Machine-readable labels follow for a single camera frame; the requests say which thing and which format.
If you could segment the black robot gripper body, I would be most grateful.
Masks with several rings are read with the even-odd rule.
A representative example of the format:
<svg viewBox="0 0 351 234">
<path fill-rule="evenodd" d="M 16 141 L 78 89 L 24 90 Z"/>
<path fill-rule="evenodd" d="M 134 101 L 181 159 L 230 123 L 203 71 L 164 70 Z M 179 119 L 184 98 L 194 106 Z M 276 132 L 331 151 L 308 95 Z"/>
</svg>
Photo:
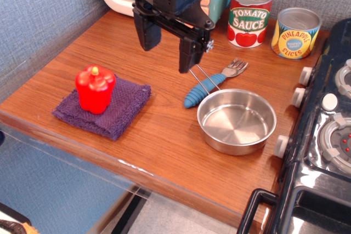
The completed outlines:
<svg viewBox="0 0 351 234">
<path fill-rule="evenodd" d="M 201 0 L 135 0 L 133 8 L 145 13 L 160 13 L 155 24 L 180 39 L 185 36 L 200 42 L 203 52 L 213 48 L 214 22 L 201 8 Z"/>
</svg>

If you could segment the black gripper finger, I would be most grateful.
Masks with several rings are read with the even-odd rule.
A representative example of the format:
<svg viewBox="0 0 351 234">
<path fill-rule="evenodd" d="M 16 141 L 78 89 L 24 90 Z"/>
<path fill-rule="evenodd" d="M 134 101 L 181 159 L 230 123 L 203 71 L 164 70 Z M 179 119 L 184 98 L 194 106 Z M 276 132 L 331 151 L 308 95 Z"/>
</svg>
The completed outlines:
<svg viewBox="0 0 351 234">
<path fill-rule="evenodd" d="M 133 8 L 133 13 L 139 43 L 145 51 L 150 51 L 161 41 L 161 27 L 154 22 L 160 13 L 145 13 L 139 8 Z"/>
<path fill-rule="evenodd" d="M 188 73 L 189 70 L 201 61 L 203 55 L 202 45 L 185 36 L 179 44 L 179 72 Z"/>
</svg>

